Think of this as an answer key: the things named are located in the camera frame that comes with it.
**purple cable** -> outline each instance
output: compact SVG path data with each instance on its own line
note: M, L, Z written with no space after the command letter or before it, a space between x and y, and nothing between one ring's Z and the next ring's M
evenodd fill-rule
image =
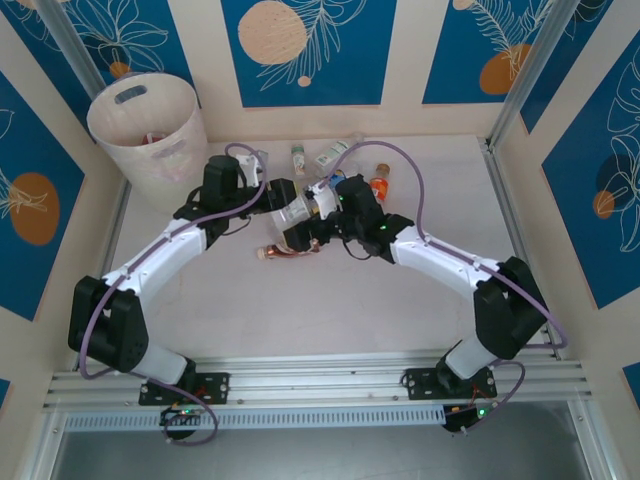
M418 230L418 235L420 235L420 238L424 241L425 244L429 243L429 241L427 241L426 235L424 233L424 229L422 228L422 210L424 208L424 201L425 201L425 188L424 188L424 179L422 178L422 173L420 173L420 168L418 167L418 165L416 164L416 162L404 151L402 150L400 147L393 145L392 143L389 142L384 142L381 140L367 140L361 143L357 143L351 147L349 147L347 150L345 150L342 155L340 155L340 158L338 158L338 161L336 162L336 164L333 166L333 168L331 169L331 172L327 175L327 179L325 181L322 182L321 186L325 186L327 185L327 183L329 183L329 179L335 174L336 170L338 170L338 168L340 167L340 165L342 164L342 162L344 162L344 160L351 155L351 153L353 153L355 150L357 150L358 148L364 147L364 146L369 146L369 145L379 145L382 147L387 147L391 150L393 150L394 152L399 153L407 162L409 162L409 164L411 165L411 167L413 168L414 172L416 173L416 177L418 179L418 187L420 190L420 199L418 201L418 213L416 214L416 228ZM442 245L438 242L435 241L431 241L430 245L432 245L434 248L437 248L438 250L440 250L441 252L446 253L447 255L451 255L455 258L457 258L458 260L461 260L465 263L468 263L469 265L474 265L475 263L475 259L468 257L466 255L463 255L455 250L452 250L450 248L448 248L445 245ZM524 348L527 349L561 349L561 348L565 348L568 344L568 337L566 332L564 331L564 328L562 328L562 326L559 324L559 322L556 320L556 318L551 314L551 312L549 312L549 310L547 310L540 302L538 302L535 298L533 298L531 295L529 295L529 293L527 293L522 287L520 287L519 285L516 285L514 282L512 282L511 280L509 280L507 277L505 277L504 275L500 274L499 272L497 272L496 270L493 270L492 268L489 268L485 265L480 265L479 266L480 270L482 270L483 272L491 275L492 277L498 279L499 281L501 281L502 283L504 283L505 285L507 285L509 288L511 288L514 292L516 292L518 295L520 295L522 298L524 298L526 301L528 301L536 310L538 310L546 319L547 321L553 326L553 328L558 332L558 335L560 336L560 343L551 343L551 344L544 344L544 343L540 343L540 344L533 344L533 345L525 345Z
M220 213L213 213L211 215L207 215L205 217L199 218L197 220L194 220L192 222L189 222L179 228L176 228L174 231L171 232L171 234L169 235L170 238L175 237L176 235L179 235L180 233L184 232L185 230L193 227L194 225L198 225L200 223L203 222L208 222L210 220L215 220L218 218L223 218L223 217L229 217L232 215L236 215L240 212L242 212L243 210L249 208L250 206L252 206L254 203L256 203L260 196L263 194L266 186L267 186L267 165L264 162L264 160L262 159L262 157L260 157L260 155L258 154L257 151L255 151L253 148L251 148L248 145L245 145L243 143L230 143L226 146L226 148L224 149L224 153L226 155L229 155L229 151L234 148L234 147L239 147L239 148L244 148L245 150L247 150L250 154L252 154L253 156L256 157L256 159L258 160L258 162L260 163L260 167L262 167L262 182L260 183L260 188L258 188L258 191L256 192L256 194L253 196L253 198L251 198L251 200L249 200L247 203L245 203L244 205L241 205L240 207L228 210L226 212L220 212ZM109 299L111 298L111 296L113 295L113 293L118 289L118 287L120 286L120 284L122 284L122 282L125 280L125 278L127 278L127 276L131 273L133 273L145 260L147 260L151 255L153 255L160 247L162 247L165 243L170 241L170 238L167 237L162 237L161 239L159 239L156 243L154 243L153 245L151 245L151 247L149 247L142 255L140 255L140 258L138 258L135 262L133 262L129 268L127 269L127 275L121 275L114 283L113 285L111 285L111 287L109 287L109 289L105 292L105 294L102 296L102 298L100 299L100 301L98 302L98 304L96 305L96 308L94 309L93 313L91 314L91 318L89 319L89 323L87 324L87 329L85 331L84 337L82 338L82 344L80 346L80 374L82 375L83 378L87 379L87 380L93 380L95 378L101 377L102 375L105 375L106 373L112 372L113 369L112 368L107 368L105 370L101 370L97 373L94 374L90 374L87 371L87 350L89 349L89 339L91 338L91 335L93 334L93 330L96 327L96 323L98 322L98 318L100 317L100 314L102 313L102 310L104 309L105 305L107 304L107 302L109 301ZM218 418L215 416L215 414L213 413L213 410L211 408L209 408L209 406L203 402L202 400L198 399L197 397L191 395L189 392L182 390L181 388L178 388L176 386L173 385L168 385L165 384L159 380L155 380L150 378L149 379L150 382L155 383L156 385L159 385L161 387L164 388L168 388L169 390L172 390L180 395L183 395L186 398L189 398L192 401L195 401L198 405L204 407L204 409L206 410L206 412L212 416L213 418L213 423L215 425L215 429L213 431L213 433L211 435L209 435L207 438L205 438L204 440L198 440L195 442L173 442L175 445L180 445L180 446L197 446L197 445L202 445L204 443L207 443L211 440L213 440L213 438L216 436L216 433L218 431ZM164 429L164 435L167 438L167 440L171 440L168 435L167 435L167 428L169 426L171 422L168 422L168 424L165 426Z
M477 428L479 425L482 425L484 422L486 422L491 416L495 415L498 410L500 410L502 407L504 407L507 402L509 400L511 400L511 398L516 394L516 392L518 391L518 389L522 386L522 383L524 382L524 376L526 374L526 369L524 368L524 365L516 360L496 360L493 363L494 367L501 367L504 365L516 365L518 367L520 367L520 378L518 378L518 381L516 382L516 384L513 386L513 388L511 389L511 391L509 393L507 393L505 395L505 397L500 400L498 402L498 405L495 406L495 408L493 409L493 411L487 415L487 417L484 418L484 420L480 420L478 423L476 423L475 425L471 425L469 428L465 429L464 433L468 433L471 430L474 430L475 428ZM473 410L476 407L468 407L468 408L463 408L462 410L458 410L457 412L448 412L445 413L445 416L448 417L450 415L456 415L458 413L462 413L462 412L467 412L469 410Z

